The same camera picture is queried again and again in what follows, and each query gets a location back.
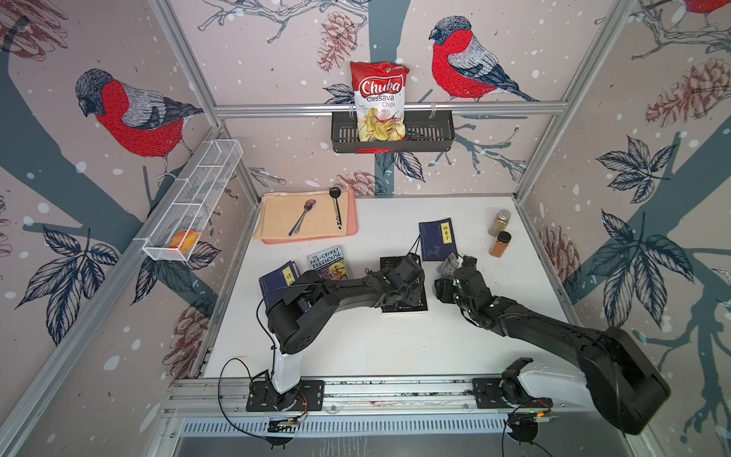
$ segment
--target jar lid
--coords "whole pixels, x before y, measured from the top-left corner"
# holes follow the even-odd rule
[[[498,241],[501,243],[509,243],[512,239],[512,236],[508,232],[500,232],[498,233]]]
[[[497,218],[500,219],[500,220],[502,220],[502,221],[509,220],[510,219],[510,211],[508,211],[507,209],[501,209],[500,211],[498,211]]]

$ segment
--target blue book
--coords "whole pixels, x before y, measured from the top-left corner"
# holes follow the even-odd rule
[[[457,254],[452,220],[420,222],[421,258],[425,262],[441,262],[454,252]]]
[[[267,311],[279,301],[284,291],[287,290],[279,288],[291,285],[299,277],[300,272],[297,270],[297,266],[290,260],[275,271],[259,278],[259,286],[262,288]]]

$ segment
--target spice jar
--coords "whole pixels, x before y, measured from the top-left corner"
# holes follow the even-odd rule
[[[498,233],[505,230],[508,222],[510,222],[510,211],[507,209],[501,209],[498,211],[497,216],[495,216],[495,220],[493,220],[488,233],[492,236],[497,236]]]
[[[495,240],[493,248],[490,250],[490,255],[493,257],[502,257],[503,252],[507,249],[507,244],[510,242],[512,236],[508,232],[498,233],[498,239]]]

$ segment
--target spoon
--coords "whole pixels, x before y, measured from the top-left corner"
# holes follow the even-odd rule
[[[330,196],[333,198],[333,202],[335,202],[335,217],[338,221],[338,230],[343,230],[343,221],[340,219],[340,205],[338,205],[338,197],[340,197],[340,187],[333,187],[330,189]]]
[[[289,236],[292,236],[293,233],[300,232],[300,227],[302,227],[302,221],[305,220],[305,215],[312,209],[313,206],[315,206],[315,203],[315,200],[307,200],[305,202],[305,210],[302,211],[302,216],[300,216],[300,218],[295,223],[295,226],[292,227],[292,229],[289,231]]]

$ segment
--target metal vent grille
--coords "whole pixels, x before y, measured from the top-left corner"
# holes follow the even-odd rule
[[[502,433],[505,413],[391,415],[391,416],[310,416],[291,431],[265,433],[269,418],[231,418],[244,431],[257,435],[299,437],[353,437],[363,435],[400,434],[485,434]],[[241,435],[224,418],[189,418],[183,425],[182,437],[230,437]]]

